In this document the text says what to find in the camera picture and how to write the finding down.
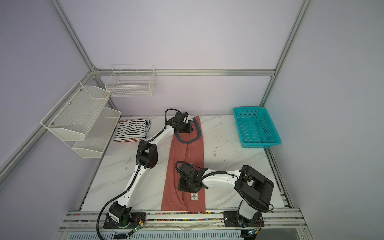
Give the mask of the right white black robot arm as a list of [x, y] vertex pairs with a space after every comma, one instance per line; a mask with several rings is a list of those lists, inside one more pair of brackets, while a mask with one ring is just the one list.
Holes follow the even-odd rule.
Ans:
[[274, 183], [253, 167], [244, 165], [236, 171], [215, 171], [195, 168], [193, 164], [178, 161], [176, 172], [180, 175], [178, 190], [197, 193], [202, 189], [233, 189], [241, 197], [237, 210], [238, 221], [249, 223], [258, 213], [270, 211]]

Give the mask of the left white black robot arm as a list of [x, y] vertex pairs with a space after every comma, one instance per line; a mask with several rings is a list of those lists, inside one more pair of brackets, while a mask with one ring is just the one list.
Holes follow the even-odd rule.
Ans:
[[136, 166], [130, 181], [121, 194], [105, 204], [110, 206], [107, 217], [116, 223], [118, 228], [125, 228], [132, 222], [130, 200], [146, 174], [156, 166], [159, 159], [158, 145], [172, 135], [191, 133], [197, 129], [198, 124], [188, 113], [182, 113], [176, 109], [174, 111], [176, 111], [175, 116], [165, 119], [164, 127], [158, 133], [148, 140], [139, 142], [135, 157]]

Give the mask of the dusty red tank top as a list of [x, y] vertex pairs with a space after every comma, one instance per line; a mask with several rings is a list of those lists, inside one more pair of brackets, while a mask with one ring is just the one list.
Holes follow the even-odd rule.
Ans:
[[205, 166], [204, 138], [199, 116], [193, 118], [192, 132], [175, 133], [172, 138], [167, 174], [161, 204], [165, 212], [204, 212], [206, 210], [205, 190], [189, 193], [187, 179], [194, 179]]

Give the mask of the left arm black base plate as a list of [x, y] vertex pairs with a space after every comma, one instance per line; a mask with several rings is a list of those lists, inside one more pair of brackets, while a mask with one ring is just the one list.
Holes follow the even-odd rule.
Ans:
[[122, 222], [118, 223], [107, 214], [106, 220], [104, 221], [104, 229], [134, 229], [139, 225], [139, 222], [145, 222], [147, 217], [146, 213], [130, 212]]

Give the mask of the black white striped tank top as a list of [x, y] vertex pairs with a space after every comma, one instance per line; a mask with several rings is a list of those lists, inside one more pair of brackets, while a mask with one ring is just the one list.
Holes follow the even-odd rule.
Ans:
[[146, 139], [146, 119], [123, 120], [118, 123], [115, 142], [137, 142]]

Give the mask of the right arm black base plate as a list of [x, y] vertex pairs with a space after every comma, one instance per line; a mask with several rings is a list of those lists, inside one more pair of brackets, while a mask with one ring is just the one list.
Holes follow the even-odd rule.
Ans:
[[224, 224], [225, 227], [264, 227], [264, 218], [260, 212], [256, 212], [251, 220], [242, 217], [237, 211], [224, 211]]

